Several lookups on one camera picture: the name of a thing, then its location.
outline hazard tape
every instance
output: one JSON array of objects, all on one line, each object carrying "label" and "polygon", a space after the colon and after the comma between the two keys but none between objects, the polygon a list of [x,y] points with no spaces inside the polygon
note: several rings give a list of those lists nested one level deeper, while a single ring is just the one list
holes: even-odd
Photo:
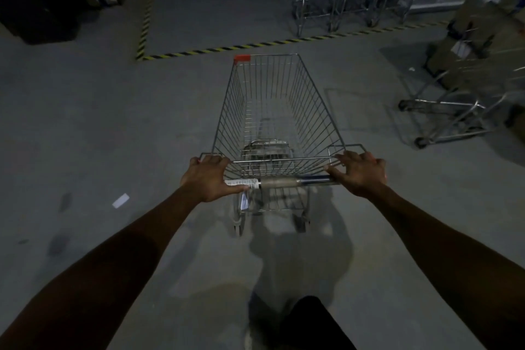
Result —
[{"label": "hazard tape", "polygon": [[136,49],[135,60],[143,61],[146,52],[146,41],[148,39],[148,32],[150,31],[151,9],[153,8],[153,0],[146,0],[146,8],[144,9],[144,21],[142,22],[142,29],[140,32],[139,46]]},{"label": "hazard tape", "polygon": [[152,5],[153,5],[153,0],[148,0],[147,5],[146,5],[146,10],[144,13],[144,23],[142,24],[142,33],[140,35],[139,49],[137,50],[137,53],[136,53],[137,61],[164,60],[164,59],[172,59],[175,57],[185,57],[185,56],[190,56],[190,55],[220,53],[220,52],[231,51],[231,50],[243,50],[247,48],[263,48],[267,46],[279,46],[281,44],[312,42],[312,41],[327,40],[327,39],[338,39],[340,37],[371,35],[374,33],[404,31],[406,29],[438,27],[440,25],[447,25],[449,23],[449,21],[447,20],[447,21],[424,22],[421,24],[405,24],[405,25],[398,25],[397,27],[366,28],[366,29],[362,29],[362,30],[354,31],[354,32],[334,32],[334,33],[328,33],[326,35],[298,37],[295,39],[276,40],[273,42],[247,43],[247,44],[242,44],[242,45],[223,46],[220,48],[203,48],[200,50],[189,50],[189,51],[183,51],[179,53],[145,55],[144,50],[146,47],[146,38],[148,36],[148,31],[150,28],[150,17],[151,17]]}]

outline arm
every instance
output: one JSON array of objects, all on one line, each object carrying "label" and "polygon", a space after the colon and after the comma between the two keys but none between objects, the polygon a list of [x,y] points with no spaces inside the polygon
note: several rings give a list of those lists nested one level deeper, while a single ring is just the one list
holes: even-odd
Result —
[{"label": "arm", "polygon": [[346,151],[326,170],[371,201],[441,297],[488,349],[525,346],[525,270],[452,229],[386,185],[385,161]]},{"label": "arm", "polygon": [[195,206],[246,189],[223,181],[228,163],[219,156],[192,158],[179,189],[31,299],[0,337],[0,348],[106,348]]}]

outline person's left hand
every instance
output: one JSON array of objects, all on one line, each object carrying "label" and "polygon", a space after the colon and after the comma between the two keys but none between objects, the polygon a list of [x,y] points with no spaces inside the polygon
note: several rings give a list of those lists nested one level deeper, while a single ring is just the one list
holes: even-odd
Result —
[{"label": "person's left hand", "polygon": [[219,155],[206,155],[189,160],[189,168],[180,179],[180,187],[190,189],[200,202],[211,202],[230,194],[239,194],[248,186],[229,186],[224,182],[224,170],[230,163]]}]

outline hand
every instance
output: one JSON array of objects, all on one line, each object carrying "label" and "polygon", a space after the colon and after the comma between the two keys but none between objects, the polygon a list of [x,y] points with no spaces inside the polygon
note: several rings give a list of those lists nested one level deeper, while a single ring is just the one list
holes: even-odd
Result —
[{"label": "hand", "polygon": [[346,167],[346,173],[331,165],[326,165],[325,170],[352,194],[366,198],[378,185],[386,184],[384,159],[376,159],[369,152],[359,155],[345,151],[334,156]]},{"label": "hand", "polygon": [[224,182],[224,170],[230,163],[219,155],[206,155],[189,160],[189,168],[180,179],[180,187],[190,189],[200,202],[211,202],[225,195],[239,194],[248,186],[229,186]]}]

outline black pants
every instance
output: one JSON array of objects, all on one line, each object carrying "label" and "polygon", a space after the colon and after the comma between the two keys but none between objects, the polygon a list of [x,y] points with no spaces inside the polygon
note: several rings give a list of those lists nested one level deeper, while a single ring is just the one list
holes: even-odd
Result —
[{"label": "black pants", "polygon": [[356,350],[315,296],[299,300],[280,325],[280,342],[299,350]]}]

